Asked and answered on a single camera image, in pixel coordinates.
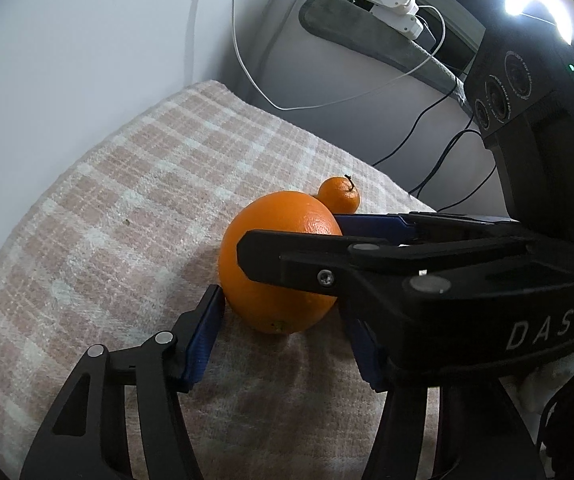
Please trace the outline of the pink plaid tablecloth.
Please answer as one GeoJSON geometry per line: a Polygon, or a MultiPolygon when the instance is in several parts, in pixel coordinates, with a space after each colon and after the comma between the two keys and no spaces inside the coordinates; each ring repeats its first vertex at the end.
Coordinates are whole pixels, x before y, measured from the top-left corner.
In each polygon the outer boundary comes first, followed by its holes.
{"type": "MultiPolygon", "coordinates": [[[[0,250],[0,469],[20,474],[89,346],[137,346],[195,307],[238,211],[339,174],[366,214],[421,208],[385,174],[216,81],[169,96],[79,159],[0,250]]],[[[360,378],[336,312],[285,338],[227,313],[180,405],[208,479],[357,479],[383,396],[360,378]]]]}

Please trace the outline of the small mandarin with stem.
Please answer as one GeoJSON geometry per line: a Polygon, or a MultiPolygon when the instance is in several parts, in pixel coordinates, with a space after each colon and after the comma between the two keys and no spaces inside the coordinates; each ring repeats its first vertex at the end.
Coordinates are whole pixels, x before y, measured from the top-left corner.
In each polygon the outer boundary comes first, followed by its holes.
{"type": "Polygon", "coordinates": [[[347,174],[325,180],[316,198],[333,214],[355,214],[360,206],[360,192],[347,174]]]}

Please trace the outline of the white power strip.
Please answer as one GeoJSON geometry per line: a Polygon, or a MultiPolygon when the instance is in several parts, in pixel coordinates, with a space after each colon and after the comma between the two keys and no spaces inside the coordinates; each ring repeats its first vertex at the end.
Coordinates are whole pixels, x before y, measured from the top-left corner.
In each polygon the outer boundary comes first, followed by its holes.
{"type": "Polygon", "coordinates": [[[416,14],[416,0],[366,0],[372,4],[370,13],[409,40],[416,40],[424,31],[424,25],[416,14]]]}

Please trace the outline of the large smooth orange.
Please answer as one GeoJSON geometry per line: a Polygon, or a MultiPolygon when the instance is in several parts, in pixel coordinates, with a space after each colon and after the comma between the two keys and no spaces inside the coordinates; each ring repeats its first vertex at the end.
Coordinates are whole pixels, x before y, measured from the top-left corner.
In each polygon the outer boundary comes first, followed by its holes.
{"type": "Polygon", "coordinates": [[[232,310],[254,330],[269,335],[300,333],[318,323],[334,304],[334,298],[280,286],[276,281],[260,283],[259,276],[276,278],[280,255],[270,251],[265,240],[247,244],[244,262],[238,262],[237,245],[252,230],[337,235],[336,219],[316,198],[296,191],[279,191],[254,200],[229,223],[218,256],[218,277],[232,310]]]}

